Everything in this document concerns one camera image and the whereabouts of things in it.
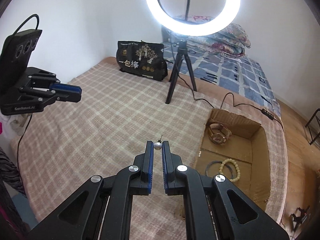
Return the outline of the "dark blue bangle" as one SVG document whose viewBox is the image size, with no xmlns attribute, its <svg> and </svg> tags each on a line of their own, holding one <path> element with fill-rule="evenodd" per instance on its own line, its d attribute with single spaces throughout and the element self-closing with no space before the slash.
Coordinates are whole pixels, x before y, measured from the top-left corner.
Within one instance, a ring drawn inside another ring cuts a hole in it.
<svg viewBox="0 0 320 240">
<path fill-rule="evenodd" d="M 205 176 L 207 177 L 213 177 L 214 175 L 218 174 L 219 173 L 219 168 L 222 164 L 222 161 L 219 161 L 219 160 L 215 160 L 215 161 L 211 161 L 207 166 L 206 166 L 206 169 L 205 169 Z M 234 179 L 236 178 L 236 174 L 235 174 L 235 171 L 233 170 L 232 166 L 228 163 L 226 163 L 222 169 L 223 171 L 226 170 L 226 174 L 229 175 L 229 178 L 230 179 Z"/>
</svg>

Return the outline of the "red leather watch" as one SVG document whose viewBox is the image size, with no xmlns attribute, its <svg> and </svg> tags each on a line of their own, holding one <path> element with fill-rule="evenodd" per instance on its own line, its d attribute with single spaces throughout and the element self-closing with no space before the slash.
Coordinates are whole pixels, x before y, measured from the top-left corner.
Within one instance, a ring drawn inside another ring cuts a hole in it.
<svg viewBox="0 0 320 240">
<path fill-rule="evenodd" d="M 208 137 L 217 145 L 225 144 L 231 135 L 231 131 L 223 124 L 212 123 L 208 126 Z"/>
</svg>

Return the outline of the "single white pearl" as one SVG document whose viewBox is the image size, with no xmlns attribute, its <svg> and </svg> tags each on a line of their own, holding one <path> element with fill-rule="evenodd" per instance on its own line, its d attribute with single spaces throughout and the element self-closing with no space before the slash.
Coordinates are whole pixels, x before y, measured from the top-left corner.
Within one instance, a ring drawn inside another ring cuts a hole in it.
<svg viewBox="0 0 320 240">
<path fill-rule="evenodd" d="M 157 151 L 162 149 L 162 135 L 161 137 L 153 144 L 153 148 Z"/>
</svg>

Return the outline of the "plaid pink blanket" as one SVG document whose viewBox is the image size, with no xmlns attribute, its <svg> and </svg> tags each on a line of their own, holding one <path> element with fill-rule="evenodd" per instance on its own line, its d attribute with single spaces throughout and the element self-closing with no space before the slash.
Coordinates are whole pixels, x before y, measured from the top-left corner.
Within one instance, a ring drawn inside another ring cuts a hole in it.
<svg viewBox="0 0 320 240">
<path fill-rule="evenodd" d="M 182 86 L 165 104 L 168 82 L 123 73 L 106 62 L 72 82 L 82 89 L 77 103 L 57 101 L 33 119 L 20 145 L 20 174 L 39 223 L 94 175 L 115 176 L 161 137 L 173 154 L 195 169 L 209 115 L 219 108 L 195 102 Z M 243 108 L 221 109 L 261 124 Z M 187 239 L 182 195 L 165 193 L 162 149 L 153 148 L 152 189 L 134 196 L 129 239 Z"/>
</svg>

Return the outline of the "cardboard box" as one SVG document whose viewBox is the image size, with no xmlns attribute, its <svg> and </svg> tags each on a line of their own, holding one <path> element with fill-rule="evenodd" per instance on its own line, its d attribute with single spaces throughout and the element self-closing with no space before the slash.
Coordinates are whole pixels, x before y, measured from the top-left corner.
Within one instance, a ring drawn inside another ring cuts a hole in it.
<svg viewBox="0 0 320 240">
<path fill-rule="evenodd" d="M 208 126 L 219 123 L 232 133 L 225 144 L 217 145 L 208 137 Z M 271 191 L 270 160 L 266 133 L 260 123 L 243 115 L 221 109 L 211 111 L 207 120 L 195 169 L 205 175 L 206 166 L 215 160 L 233 159 L 240 170 L 234 182 L 257 206 L 266 210 Z"/>
</svg>

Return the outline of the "black snack bag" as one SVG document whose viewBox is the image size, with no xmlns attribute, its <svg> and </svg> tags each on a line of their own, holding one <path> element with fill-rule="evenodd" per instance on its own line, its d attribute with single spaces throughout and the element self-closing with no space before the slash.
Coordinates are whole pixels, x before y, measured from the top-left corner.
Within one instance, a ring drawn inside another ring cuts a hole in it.
<svg viewBox="0 0 320 240">
<path fill-rule="evenodd" d="M 162 43 L 118 41 L 116 61 L 121 72 L 163 81 L 168 75 L 163 55 Z"/>
</svg>

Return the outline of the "blue patchwork bed sheet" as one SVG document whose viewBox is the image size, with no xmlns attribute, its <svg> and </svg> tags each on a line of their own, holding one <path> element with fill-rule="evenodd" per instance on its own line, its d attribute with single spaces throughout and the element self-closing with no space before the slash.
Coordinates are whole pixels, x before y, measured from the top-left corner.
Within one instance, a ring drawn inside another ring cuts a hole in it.
<svg viewBox="0 0 320 240">
<path fill-rule="evenodd" d="M 280 105 L 258 62 L 246 56 L 239 59 L 224 57 L 191 45 L 188 45 L 188 55 L 196 78 L 238 93 L 277 116 L 281 115 Z"/>
</svg>

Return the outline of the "folded floral quilt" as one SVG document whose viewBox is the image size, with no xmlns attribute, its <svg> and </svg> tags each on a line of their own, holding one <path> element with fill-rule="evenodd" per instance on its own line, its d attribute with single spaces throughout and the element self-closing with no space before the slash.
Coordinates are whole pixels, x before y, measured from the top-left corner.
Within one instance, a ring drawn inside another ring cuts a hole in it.
<svg viewBox="0 0 320 240">
<path fill-rule="evenodd" d="M 244 28 L 236 23 L 231 23 L 221 31 L 207 36 L 185 36 L 175 32 L 172 32 L 171 36 L 174 41 L 186 40 L 192 47 L 234 59 L 244 57 L 246 49 L 251 47 Z"/>
</svg>

